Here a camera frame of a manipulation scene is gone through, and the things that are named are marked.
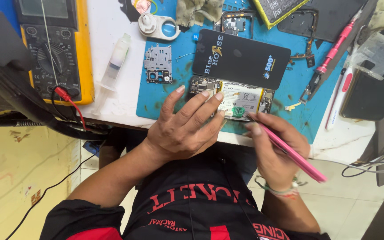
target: white desk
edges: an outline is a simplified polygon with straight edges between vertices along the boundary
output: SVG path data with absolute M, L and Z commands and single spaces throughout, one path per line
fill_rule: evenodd
M 93 104 L 80 107 L 82 114 L 84 117 L 111 123 L 149 128 L 155 120 L 136 116 L 146 38 L 140 34 L 137 23 L 130 23 L 120 10 L 120 3 L 117 1 L 88 0 L 87 4 L 95 82 L 102 79 L 118 39 L 127 33 L 131 36 L 132 41 L 127 59 L 117 79 L 116 89 L 118 92 L 108 97 L 102 109 L 102 116 L 97 117 L 91 114 Z M 99 85 L 95 84 L 95 87 L 96 92 L 98 92 Z M 318 129 L 310 157 L 348 164 L 355 162 L 368 145 L 376 129 L 375 123 L 368 121 L 355 123 L 351 119 L 339 118 L 335 128 L 327 132 L 324 127 L 329 109 L 327 107 Z M 218 140 L 245 146 L 253 145 L 251 139 L 227 132 L 221 132 Z

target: hand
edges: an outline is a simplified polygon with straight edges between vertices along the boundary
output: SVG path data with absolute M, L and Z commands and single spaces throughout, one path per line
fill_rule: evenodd
M 307 158 L 310 145 L 305 136 L 300 134 L 293 125 L 280 117 L 270 114 L 250 114 L 256 120 L 277 131 L 278 136 L 302 157 Z M 277 146 L 273 146 L 268 134 L 257 123 L 249 123 L 246 128 L 250 131 L 257 153 L 257 168 L 266 182 L 275 191 L 286 191 L 299 167 Z
M 185 86 L 182 85 L 168 95 L 161 107 L 160 117 L 151 126 L 144 141 L 163 161 L 188 159 L 203 152 L 217 141 L 223 124 L 225 111 L 218 111 L 203 126 L 223 100 L 221 92 L 207 101 L 210 93 L 203 91 L 173 114 L 174 105 L 184 92 Z

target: phone battery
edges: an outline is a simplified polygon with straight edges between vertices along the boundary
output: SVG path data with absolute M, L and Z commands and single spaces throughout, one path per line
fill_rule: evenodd
M 225 118 L 248 121 L 249 112 L 259 111 L 263 88 L 227 81 L 220 81 L 219 87 L 224 99 L 218 110 L 226 112 Z

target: blue anti-static mat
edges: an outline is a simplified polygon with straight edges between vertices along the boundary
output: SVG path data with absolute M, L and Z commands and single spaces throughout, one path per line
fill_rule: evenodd
M 163 4 L 160 1 L 156 1 L 158 4 L 157 15 L 169 16 L 176 18 L 176 0 L 165 0 Z M 238 4 L 234 4 L 234 1 L 227 0 L 225 4 L 236 8 L 242 8 L 242 2 L 237 1 Z M 155 11 L 155 6 L 152 4 L 151 12 Z M 146 42 L 146 49 L 151 46 L 169 46 L 172 47 L 172 76 L 173 84 L 154 84 L 146 82 L 145 68 L 142 70 L 142 77 L 140 80 L 139 99 L 137 101 L 136 114 L 139 117 L 146 117 L 151 119 L 157 119 L 159 117 L 161 105 L 164 102 L 167 95 L 177 89 L 181 85 L 186 86 L 186 92 L 189 90 L 189 80 L 192 77 L 192 62 L 194 54 L 187 55 L 176 61 L 176 57 L 183 56 L 185 54 L 195 52 L 196 41 L 192 39 L 194 33 L 198 33 L 202 28 L 212 29 L 212 22 L 206 20 L 203 27 L 194 25 L 186 32 L 181 32 L 180 35 L 174 41 L 163 41 L 154 38 L 148 38 Z M 291 52 L 304 53 L 306 49 L 306 38 L 296 36 L 284 32 L 278 31 L 276 27 L 268 30 L 266 26 L 257 15 L 254 21 L 254 36 L 253 39 L 262 41 L 265 43 L 283 46 L 291 49 Z M 247 30 L 243 33 L 243 37 L 249 38 Z M 317 50 L 315 43 L 312 46 L 312 52 L 315 54 L 315 61 L 317 66 L 321 64 L 323 58 L 330 50 L 332 44 L 324 42 Z M 323 118 L 325 109 L 327 108 L 328 101 L 330 100 L 333 88 L 340 75 L 340 71 L 343 68 L 344 61 L 347 57 L 347 52 L 334 69 L 331 76 L 323 83 L 316 95 L 306 106 L 301 104 L 293 111 L 284 110 L 285 106 L 296 104 L 300 98 L 302 92 L 305 90 L 306 85 L 312 78 L 314 68 L 308 68 L 305 59 L 295 60 L 296 63 L 292 67 L 293 70 L 286 70 L 284 77 L 281 81 L 280 88 L 276 90 L 274 97 L 274 104 L 272 105 L 271 113 L 286 119 L 293 124 L 299 132 L 305 135 L 309 143 L 312 144 L 315 135 L 317 134 L 321 120 Z M 177 112 L 187 101 L 187 95 L 177 103 L 175 111 Z M 242 134 L 246 132 L 244 128 L 244 122 L 229 120 L 222 129 L 223 132 L 231 132 L 236 134 Z

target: yellow multimeter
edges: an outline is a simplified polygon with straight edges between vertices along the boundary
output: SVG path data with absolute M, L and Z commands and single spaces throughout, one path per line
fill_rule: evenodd
M 57 85 L 67 89 L 77 105 L 92 103 L 86 0 L 14 0 L 14 7 L 23 42 L 35 63 L 29 72 L 32 87 L 47 103 Z

